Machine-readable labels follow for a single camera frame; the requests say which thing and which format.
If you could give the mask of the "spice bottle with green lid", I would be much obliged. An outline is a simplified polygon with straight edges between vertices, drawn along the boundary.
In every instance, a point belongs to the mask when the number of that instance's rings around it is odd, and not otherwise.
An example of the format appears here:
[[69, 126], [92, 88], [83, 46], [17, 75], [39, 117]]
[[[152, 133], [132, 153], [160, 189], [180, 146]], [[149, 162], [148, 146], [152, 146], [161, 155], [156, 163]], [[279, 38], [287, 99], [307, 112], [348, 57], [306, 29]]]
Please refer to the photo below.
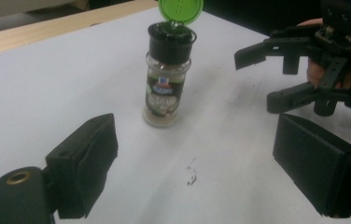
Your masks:
[[204, 0], [158, 0], [163, 22], [150, 25], [146, 56], [145, 120], [156, 127], [176, 122], [190, 54], [197, 35], [189, 28], [203, 11]]

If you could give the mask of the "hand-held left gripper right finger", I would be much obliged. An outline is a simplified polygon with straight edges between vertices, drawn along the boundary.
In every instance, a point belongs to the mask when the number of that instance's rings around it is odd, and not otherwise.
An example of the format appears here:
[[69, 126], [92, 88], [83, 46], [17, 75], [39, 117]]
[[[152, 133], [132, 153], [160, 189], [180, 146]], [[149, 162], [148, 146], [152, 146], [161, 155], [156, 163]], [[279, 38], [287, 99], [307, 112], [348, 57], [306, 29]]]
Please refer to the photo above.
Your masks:
[[351, 144], [310, 120], [282, 114], [273, 155], [320, 215], [351, 216]]

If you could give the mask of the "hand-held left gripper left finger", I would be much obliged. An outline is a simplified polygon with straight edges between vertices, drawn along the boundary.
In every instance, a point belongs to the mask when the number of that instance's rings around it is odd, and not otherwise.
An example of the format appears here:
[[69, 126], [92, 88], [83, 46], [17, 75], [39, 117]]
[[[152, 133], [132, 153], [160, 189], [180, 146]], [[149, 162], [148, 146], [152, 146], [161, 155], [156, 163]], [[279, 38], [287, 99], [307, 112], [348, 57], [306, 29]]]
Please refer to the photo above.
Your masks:
[[61, 218], [89, 214], [105, 188], [107, 173], [118, 156], [113, 114], [89, 119], [46, 157]]

